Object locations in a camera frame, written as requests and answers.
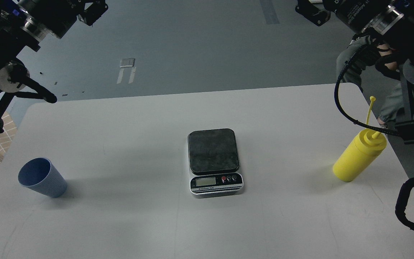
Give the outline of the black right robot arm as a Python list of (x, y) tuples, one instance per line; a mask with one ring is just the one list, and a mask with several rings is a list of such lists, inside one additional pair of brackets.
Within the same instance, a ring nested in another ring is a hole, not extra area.
[(309, 0), (298, 0), (295, 10), (317, 26), (334, 14), (355, 33), (367, 33), (393, 48), (376, 69), (401, 82), (404, 108), (396, 119), (396, 132), (404, 143), (414, 143), (414, 0), (324, 0), (320, 9)]

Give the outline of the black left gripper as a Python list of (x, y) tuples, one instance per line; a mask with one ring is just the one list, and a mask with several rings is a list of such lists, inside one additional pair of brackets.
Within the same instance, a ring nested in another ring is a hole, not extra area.
[(92, 26), (108, 10), (105, 0), (25, 0), (24, 11), (56, 38), (71, 29), (77, 18)]

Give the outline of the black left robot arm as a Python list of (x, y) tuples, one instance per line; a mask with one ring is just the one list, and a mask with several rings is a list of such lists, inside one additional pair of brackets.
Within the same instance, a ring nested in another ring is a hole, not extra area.
[(30, 77), (18, 54), (51, 34), (62, 38), (79, 20), (92, 26), (108, 10), (104, 0), (0, 0), (0, 134), (13, 98), (56, 103), (56, 95)]

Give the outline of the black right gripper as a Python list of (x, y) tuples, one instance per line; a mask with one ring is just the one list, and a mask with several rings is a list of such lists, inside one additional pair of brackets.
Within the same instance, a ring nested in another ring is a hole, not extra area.
[(319, 27), (331, 18), (330, 12), (335, 13), (343, 24), (359, 33), (390, 3), (390, 0), (324, 0), (325, 10), (309, 0), (297, 0), (295, 11)]

